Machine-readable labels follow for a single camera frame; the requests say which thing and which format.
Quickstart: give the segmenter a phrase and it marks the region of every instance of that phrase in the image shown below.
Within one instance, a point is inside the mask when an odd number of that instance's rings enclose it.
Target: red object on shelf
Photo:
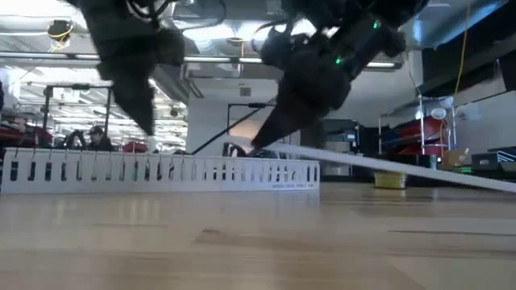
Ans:
[[[148,151],[148,147],[144,143],[129,142],[122,146],[122,151],[126,153],[145,153]]]
[[[26,132],[21,132],[16,128],[0,127],[0,143],[17,143],[24,139],[22,143],[23,147],[35,147],[36,136],[40,139],[43,137],[45,143],[52,143],[52,135],[43,131],[43,128],[40,127],[27,126]]]
[[[436,120],[431,116],[423,119],[424,126],[423,132],[425,134],[425,144],[440,144],[440,131],[441,131],[441,120]],[[399,136],[403,142],[399,146],[391,147],[387,150],[389,154],[399,155],[421,155],[421,120],[413,120],[405,124],[400,125],[398,128],[394,128],[392,133]],[[446,136],[443,132],[442,142],[446,142]],[[442,152],[446,152],[445,147],[441,150],[439,146],[425,146],[425,155],[437,155],[441,156]]]

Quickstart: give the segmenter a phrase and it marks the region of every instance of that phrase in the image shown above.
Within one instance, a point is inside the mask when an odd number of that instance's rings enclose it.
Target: ceiling light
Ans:
[[[211,56],[186,56],[185,62],[198,62],[198,63],[230,63],[230,57],[211,57]]]
[[[368,68],[394,68],[395,63],[381,63],[381,62],[370,62]]]
[[[257,57],[240,57],[240,62],[245,64],[261,64],[261,59]]]
[[[75,57],[79,60],[100,60],[100,57],[94,54],[77,54]]]
[[[51,53],[51,52],[0,52],[0,57],[9,58],[33,58],[40,60],[59,60],[68,59],[65,53]]]

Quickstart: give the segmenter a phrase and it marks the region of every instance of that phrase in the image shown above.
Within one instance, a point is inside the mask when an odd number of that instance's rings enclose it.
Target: white wall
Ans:
[[[503,80],[495,77],[459,93],[456,105],[480,100],[506,90]],[[457,118],[457,143],[470,153],[486,152],[490,148],[516,146],[516,92],[508,92],[476,102],[480,112],[477,120]]]
[[[327,118],[354,119],[364,126],[378,126],[381,114],[415,97],[408,65],[394,72],[363,72],[352,82],[352,91],[343,106]]]
[[[238,99],[228,101],[209,98],[190,99],[188,114],[188,135],[186,137],[187,152],[191,152],[197,149],[205,141],[226,128],[227,104],[229,102],[246,103],[242,100],[238,101]],[[248,121],[234,128],[231,131],[231,134],[244,137],[254,136],[261,128],[261,125],[268,117],[271,110],[272,107],[262,109],[259,113],[249,118]],[[242,118],[245,114],[251,112],[252,109],[248,107],[233,106],[231,108],[230,124],[239,118]],[[290,140],[292,144],[299,144],[299,133],[294,133]],[[222,139],[218,139],[204,150],[200,151],[198,154],[203,156],[220,156],[222,151],[223,141]]]
[[[4,92],[4,108],[14,109],[21,94],[19,78],[23,75],[21,69],[0,68],[0,81]]]

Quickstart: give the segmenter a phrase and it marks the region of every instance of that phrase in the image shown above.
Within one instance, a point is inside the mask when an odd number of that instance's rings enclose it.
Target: black cable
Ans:
[[[263,108],[258,108],[256,110],[253,110],[251,113],[243,116],[242,118],[240,118],[239,120],[237,120],[236,122],[234,122],[233,124],[231,124],[231,126],[228,126],[226,129],[220,131],[218,134],[216,134],[215,136],[211,137],[208,141],[204,142],[201,146],[199,146],[199,148],[195,149],[194,151],[192,151],[192,153],[190,153],[191,155],[196,155],[197,153],[199,153],[202,149],[206,148],[208,145],[212,144],[216,139],[220,138],[220,136],[226,134],[227,132],[229,132],[229,130],[233,129],[235,126],[239,125],[241,122],[249,119],[250,117],[252,117],[254,114],[258,113],[260,110],[262,110]]]
[[[142,11],[141,8],[138,7],[138,4],[136,4],[135,0],[128,0],[129,6],[135,12],[136,15],[138,15],[140,18],[143,19],[153,19],[161,14],[163,14],[164,10],[167,9],[167,6],[169,6],[172,2],[177,2],[179,0],[165,0],[163,4],[158,9],[154,9],[155,11],[152,11],[151,5],[148,6],[149,12]]]
[[[158,17],[160,17],[160,14],[158,14],[156,8],[154,7],[154,1],[153,0],[148,0],[148,1],[149,1],[148,13],[150,15],[151,25],[156,31],[159,31],[160,30],[160,21],[158,20]]]
[[[233,124],[231,124],[230,126],[228,126],[226,129],[220,131],[218,134],[216,134],[215,136],[211,137],[208,141],[204,142],[201,146],[199,146],[197,149],[195,149],[194,151],[192,151],[192,153],[190,153],[191,155],[196,155],[197,153],[199,153],[202,149],[206,148],[206,146],[212,144],[216,139],[220,138],[220,136],[226,134],[227,132],[229,132],[229,130],[235,128],[235,126],[239,125],[241,122],[249,119],[250,117],[252,117],[254,114],[258,113],[260,110],[262,110],[263,108],[267,107],[267,105],[270,105],[271,103],[274,102],[274,100],[276,100],[276,98],[264,103],[264,104],[257,104],[257,103],[253,103],[253,104],[249,104],[249,107],[252,108],[257,108],[255,110],[253,110],[251,113],[243,116],[242,118],[238,119],[236,122],[234,122]]]
[[[226,3],[224,2],[224,0],[218,0],[218,4],[220,4],[220,6],[222,7],[223,9],[223,14],[221,17],[219,17],[218,19],[216,19],[213,23],[208,23],[208,24],[202,24],[202,25],[199,25],[199,26],[196,26],[196,27],[187,27],[187,28],[182,28],[181,29],[181,32],[185,32],[187,30],[192,30],[192,29],[200,29],[200,28],[207,28],[207,27],[214,27],[214,26],[217,26],[217,25],[220,25],[224,22],[224,20],[226,20],[226,17],[227,17],[227,7],[226,7]]]
[[[268,28],[268,27],[275,27],[277,25],[287,24],[289,21],[290,21],[289,19],[281,19],[281,20],[276,20],[276,21],[272,21],[270,23],[263,24],[262,26],[258,27],[255,30],[255,33],[252,34],[252,38],[251,38],[251,48],[252,48],[252,50],[254,52],[259,52],[258,48],[256,47],[255,37],[254,37],[256,35],[256,33],[258,33],[261,30],[264,30],[265,28]]]

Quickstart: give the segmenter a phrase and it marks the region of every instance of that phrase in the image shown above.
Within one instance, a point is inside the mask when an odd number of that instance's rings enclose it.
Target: person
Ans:
[[[89,130],[91,143],[88,150],[91,151],[114,151],[111,140],[104,134],[104,130],[100,126],[94,126]]]

